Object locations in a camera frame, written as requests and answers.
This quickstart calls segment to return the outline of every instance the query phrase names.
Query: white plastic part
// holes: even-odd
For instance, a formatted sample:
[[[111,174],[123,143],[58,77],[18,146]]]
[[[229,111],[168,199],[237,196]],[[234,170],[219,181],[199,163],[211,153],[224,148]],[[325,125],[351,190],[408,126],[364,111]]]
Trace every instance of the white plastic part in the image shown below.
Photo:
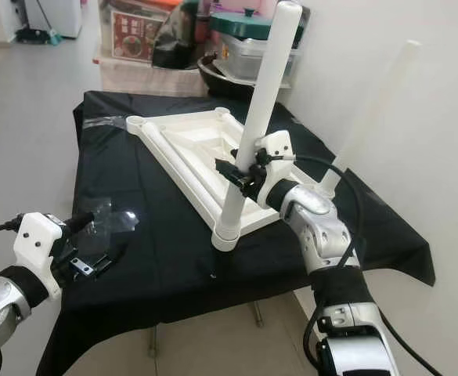
[[[55,240],[62,237],[62,229],[41,213],[23,216],[13,250],[16,265],[25,266],[45,285],[49,298],[56,299],[61,289],[51,274],[52,256],[49,252]]]
[[[289,176],[293,164],[293,149],[291,148],[290,133],[288,131],[277,131],[259,139],[255,143],[255,149],[265,148],[270,155],[289,157],[287,161],[272,161],[266,166],[267,176],[258,193],[258,205],[261,208],[268,208],[267,196],[270,190],[281,179]]]
[[[254,143],[265,135],[269,126],[300,17],[299,4],[288,1],[277,4],[267,50],[258,72],[257,85],[251,98],[243,137],[237,152],[236,166],[243,172],[247,172],[254,163]],[[229,246],[220,251],[231,250],[236,246],[240,235],[243,204],[243,195],[236,186],[231,184],[211,238],[215,247],[219,243],[218,237],[229,242]]]
[[[216,171],[215,158],[235,162],[230,150],[239,146],[243,135],[241,123],[229,110],[219,107],[191,114],[129,116],[126,127],[143,141],[209,228],[214,229],[230,185]],[[294,165],[287,176],[300,183],[316,184]],[[273,209],[262,209],[250,199],[243,200],[240,235],[278,219],[279,213]],[[218,249],[230,250],[230,242],[223,237],[216,241]]]
[[[373,130],[380,116],[400,88],[407,72],[416,61],[420,46],[419,42],[406,41],[388,68],[375,95],[367,103],[364,111],[355,118],[344,146],[333,162],[340,170],[345,171],[348,164],[355,160],[356,154],[362,149],[364,139]],[[332,198],[339,181],[340,176],[332,170],[328,170],[316,188]]]

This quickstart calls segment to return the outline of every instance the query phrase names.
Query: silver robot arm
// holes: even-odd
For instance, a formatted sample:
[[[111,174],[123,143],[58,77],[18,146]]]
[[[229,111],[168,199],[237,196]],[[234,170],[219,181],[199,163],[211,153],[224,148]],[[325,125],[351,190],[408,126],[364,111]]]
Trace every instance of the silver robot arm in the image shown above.
[[[0,348],[34,307],[47,298],[60,296],[62,279],[55,278],[57,271],[61,271],[58,266],[68,262],[77,268],[81,262],[74,257],[74,248],[69,247],[64,253],[69,245],[67,240],[92,220],[91,213],[65,222],[52,215],[28,213],[19,217],[16,228],[6,229],[15,230],[18,235],[13,245],[16,264],[0,272]]]
[[[378,371],[379,375],[398,376],[355,251],[343,267],[336,267],[351,237],[333,202],[307,186],[288,190],[290,185],[281,181],[274,190],[287,190],[278,207],[279,216],[300,241],[316,304],[323,301],[325,305],[319,312],[318,328],[326,336],[316,346],[323,368],[329,374],[369,371],[372,375]]]
[[[228,161],[217,170],[262,208],[274,208],[300,241],[301,254],[320,309],[316,346],[324,374],[399,376],[355,250],[342,267],[351,236],[333,202],[311,187],[287,180],[294,155],[287,131],[270,134],[255,145],[256,163],[248,173]]]

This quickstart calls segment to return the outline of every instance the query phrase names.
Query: black tablecloth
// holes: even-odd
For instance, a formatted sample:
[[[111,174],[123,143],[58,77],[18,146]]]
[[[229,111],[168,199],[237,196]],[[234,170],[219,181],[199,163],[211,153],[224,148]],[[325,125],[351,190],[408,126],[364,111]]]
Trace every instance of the black tablecloth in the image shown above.
[[[63,291],[60,316],[38,375],[63,374],[86,350],[116,334],[268,298],[307,284],[297,238],[282,222],[242,237],[234,253],[235,272],[223,280],[210,280],[203,266],[212,256],[211,231],[153,155],[121,128],[83,126],[100,117],[158,116],[215,107],[229,108],[244,123],[247,104],[237,101],[85,93],[83,104],[74,111],[80,147],[74,211],[86,200],[105,198],[111,200],[113,211],[132,211],[140,222],[134,232],[110,238],[111,247],[125,248],[115,266],[98,280],[76,283]],[[278,129],[290,132],[296,153],[333,159],[321,140],[280,105],[273,111],[269,132]],[[298,166],[316,180],[325,172],[320,165]],[[363,268],[397,269],[434,284],[427,241],[351,175],[362,191],[366,211]],[[334,202],[351,228],[355,211],[349,194],[341,183]]]

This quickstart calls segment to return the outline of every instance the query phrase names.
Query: white wall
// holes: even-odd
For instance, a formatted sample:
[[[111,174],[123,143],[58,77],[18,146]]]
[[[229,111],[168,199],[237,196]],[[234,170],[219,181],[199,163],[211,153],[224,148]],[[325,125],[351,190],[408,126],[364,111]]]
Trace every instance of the white wall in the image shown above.
[[[283,102],[332,151],[402,43],[424,45],[352,168],[430,242],[435,262],[434,288],[367,272],[373,296],[421,355],[458,374],[458,0],[303,3],[316,14]],[[393,349],[403,375],[428,374]]]
[[[0,43],[9,43],[21,28],[20,18],[10,0],[0,0]]]
[[[274,15],[274,10],[276,8],[277,0],[263,0],[260,2],[260,7],[258,11],[264,16],[268,18],[272,18]]]

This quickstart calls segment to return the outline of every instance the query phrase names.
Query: floor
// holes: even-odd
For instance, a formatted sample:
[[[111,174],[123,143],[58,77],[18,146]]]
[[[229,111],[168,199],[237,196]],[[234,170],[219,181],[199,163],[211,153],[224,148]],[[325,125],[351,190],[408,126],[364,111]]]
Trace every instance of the floor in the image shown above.
[[[97,2],[84,9],[76,41],[0,49],[0,222],[17,212],[70,214],[78,159],[72,109],[100,89],[92,63],[98,41]],[[0,235],[0,270],[13,259],[10,233]],[[2,376],[35,372],[60,306],[46,302],[4,346]],[[305,318],[294,297],[261,302],[265,326],[248,305],[159,327],[159,353],[147,356],[147,331],[98,344],[69,376],[314,374],[301,352]]]
[[[290,293],[260,302],[264,327],[248,304],[161,324],[156,359],[149,331],[121,334],[94,346],[67,376],[315,375],[301,351],[305,316]]]

